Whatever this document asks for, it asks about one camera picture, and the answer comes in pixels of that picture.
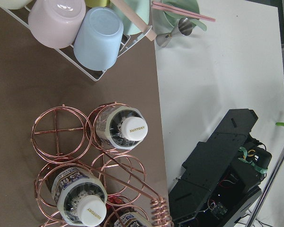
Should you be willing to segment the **tea bottle white cap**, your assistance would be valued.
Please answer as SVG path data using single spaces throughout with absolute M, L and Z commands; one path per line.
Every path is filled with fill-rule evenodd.
M 148 125 L 138 109 L 115 105 L 104 108 L 99 114 L 95 130 L 103 143 L 130 150 L 144 140 Z

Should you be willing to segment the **copper wire bottle basket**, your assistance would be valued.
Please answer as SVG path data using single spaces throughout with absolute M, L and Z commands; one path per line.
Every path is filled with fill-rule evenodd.
M 173 226 L 168 201 L 146 183 L 146 169 L 132 150 L 116 149 L 96 135 L 99 114 L 109 103 L 97 107 L 89 115 L 69 106 L 58 106 L 43 112 L 32 127 L 32 144 L 46 162 L 35 180 L 35 199 L 46 217 L 46 227 L 74 227 L 62 218 L 51 191 L 48 177 L 57 169 L 76 166 L 92 173 L 107 192 L 106 217 L 97 227 L 107 227 L 117 211 L 132 207 L 144 216 L 152 227 Z

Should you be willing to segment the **blue cup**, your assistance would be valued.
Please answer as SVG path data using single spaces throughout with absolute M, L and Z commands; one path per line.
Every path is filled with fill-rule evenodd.
M 113 10 L 104 7 L 90 9 L 73 46 L 76 59 L 90 70 L 111 68 L 119 53 L 123 30 L 123 23 Z

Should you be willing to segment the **steel jigger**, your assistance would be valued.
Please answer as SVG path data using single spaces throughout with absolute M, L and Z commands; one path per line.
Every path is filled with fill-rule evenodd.
M 170 40 L 176 36 L 189 36 L 193 31 L 193 25 L 191 21 L 183 17 L 179 19 L 177 24 L 174 26 L 171 32 L 163 33 L 156 36 L 156 44 L 160 47 L 166 47 Z

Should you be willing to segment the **green cup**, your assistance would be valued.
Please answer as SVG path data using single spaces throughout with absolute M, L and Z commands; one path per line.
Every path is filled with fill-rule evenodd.
M 115 0 L 110 1 L 109 5 L 121 19 L 124 35 L 136 35 L 145 30 L 140 24 L 143 21 L 145 25 L 150 19 L 150 1 L 149 0 Z

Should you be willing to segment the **yellow cup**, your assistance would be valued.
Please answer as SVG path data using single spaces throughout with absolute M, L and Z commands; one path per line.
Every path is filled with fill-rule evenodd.
M 110 0 L 85 0 L 85 4 L 87 7 L 106 7 L 110 3 Z

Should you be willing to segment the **pink cup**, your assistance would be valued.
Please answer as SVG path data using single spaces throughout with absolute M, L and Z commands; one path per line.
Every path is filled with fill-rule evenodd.
M 62 49 L 73 43 L 85 13 L 83 0 L 37 0 L 29 13 L 28 26 L 38 42 Z

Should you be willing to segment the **white cup rack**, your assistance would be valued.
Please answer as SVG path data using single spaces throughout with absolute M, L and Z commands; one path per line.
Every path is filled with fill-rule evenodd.
M 156 36 L 148 0 L 0 0 L 0 7 L 93 81 L 143 38 Z

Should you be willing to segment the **white cup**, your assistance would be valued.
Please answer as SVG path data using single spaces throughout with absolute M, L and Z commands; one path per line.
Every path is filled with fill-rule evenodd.
M 20 9 L 32 0 L 0 0 L 0 7 L 4 9 Z

